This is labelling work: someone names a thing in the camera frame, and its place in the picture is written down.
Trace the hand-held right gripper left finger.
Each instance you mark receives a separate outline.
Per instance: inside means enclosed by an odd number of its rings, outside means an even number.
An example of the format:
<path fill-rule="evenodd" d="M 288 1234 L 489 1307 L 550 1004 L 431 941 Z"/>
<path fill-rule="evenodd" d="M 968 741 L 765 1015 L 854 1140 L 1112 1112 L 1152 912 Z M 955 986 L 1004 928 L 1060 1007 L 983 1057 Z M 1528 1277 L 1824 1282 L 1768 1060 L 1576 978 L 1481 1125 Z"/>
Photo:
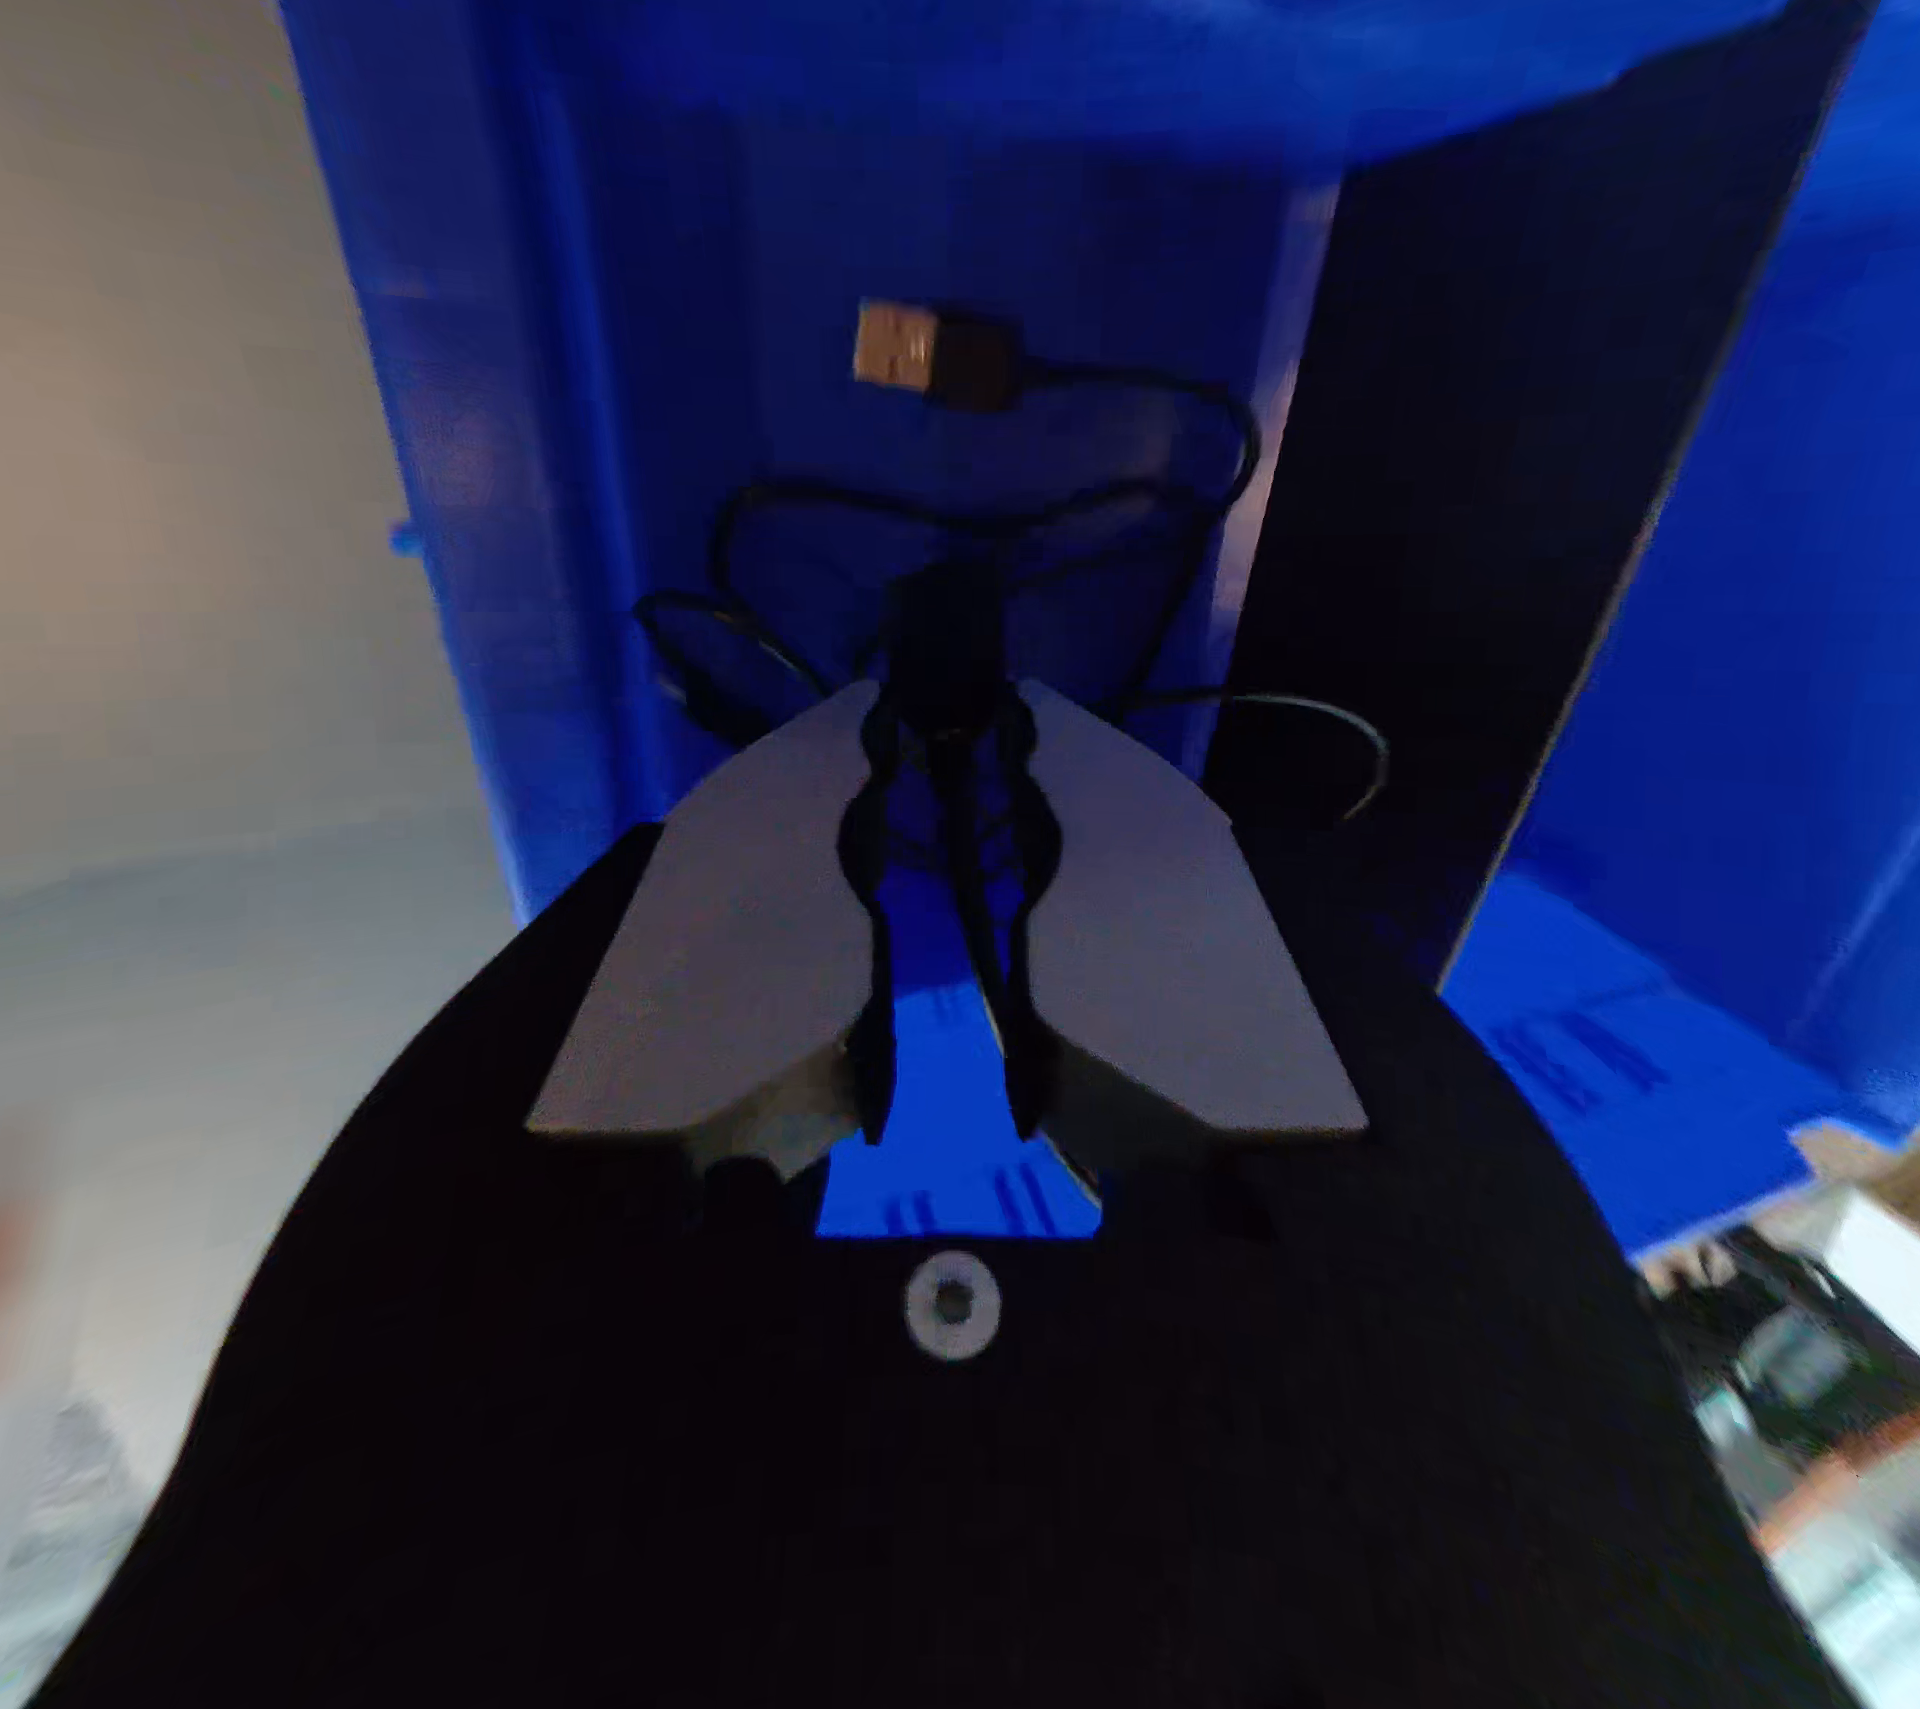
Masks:
<path fill-rule="evenodd" d="M 672 808 L 529 1134 L 661 1146 L 694 1169 L 809 1169 L 883 1140 L 892 992 L 841 857 L 877 693 L 866 679 L 816 702 Z"/>

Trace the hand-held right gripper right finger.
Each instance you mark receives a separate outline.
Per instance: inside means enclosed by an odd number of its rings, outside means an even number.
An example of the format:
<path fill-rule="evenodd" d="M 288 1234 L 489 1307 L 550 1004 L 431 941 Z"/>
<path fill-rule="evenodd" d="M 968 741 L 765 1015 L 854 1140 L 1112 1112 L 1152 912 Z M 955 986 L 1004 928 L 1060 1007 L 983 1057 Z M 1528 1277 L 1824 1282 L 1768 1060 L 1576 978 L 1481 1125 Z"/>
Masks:
<path fill-rule="evenodd" d="M 1059 1048 L 1045 1137 L 1092 1177 L 1360 1137 L 1365 1108 L 1224 811 L 1092 711 L 1018 691 L 1062 836 L 1025 920 Z"/>

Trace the blue plastic bin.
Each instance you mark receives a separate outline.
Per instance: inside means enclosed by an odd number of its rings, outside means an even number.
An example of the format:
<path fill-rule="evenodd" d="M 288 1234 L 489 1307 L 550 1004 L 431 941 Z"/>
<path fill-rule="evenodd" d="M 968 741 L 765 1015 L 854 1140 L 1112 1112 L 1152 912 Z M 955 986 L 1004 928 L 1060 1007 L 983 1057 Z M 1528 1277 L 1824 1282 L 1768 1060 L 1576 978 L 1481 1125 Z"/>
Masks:
<path fill-rule="evenodd" d="M 1786 2 L 278 0 L 517 908 L 952 547 L 1208 777 L 1345 179 Z"/>

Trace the black bin divider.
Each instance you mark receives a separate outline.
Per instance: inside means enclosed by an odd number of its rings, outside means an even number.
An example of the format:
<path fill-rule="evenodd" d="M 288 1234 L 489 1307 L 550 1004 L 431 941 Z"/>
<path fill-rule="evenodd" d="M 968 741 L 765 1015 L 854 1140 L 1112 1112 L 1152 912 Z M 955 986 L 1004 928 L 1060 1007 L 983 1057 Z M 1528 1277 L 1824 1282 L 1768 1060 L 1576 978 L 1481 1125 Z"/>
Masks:
<path fill-rule="evenodd" d="M 1208 758 L 1251 836 L 1332 811 L 1256 696 L 1388 777 L 1334 890 L 1440 986 L 1738 342 L 1882 0 L 1788 0 L 1339 191 Z"/>

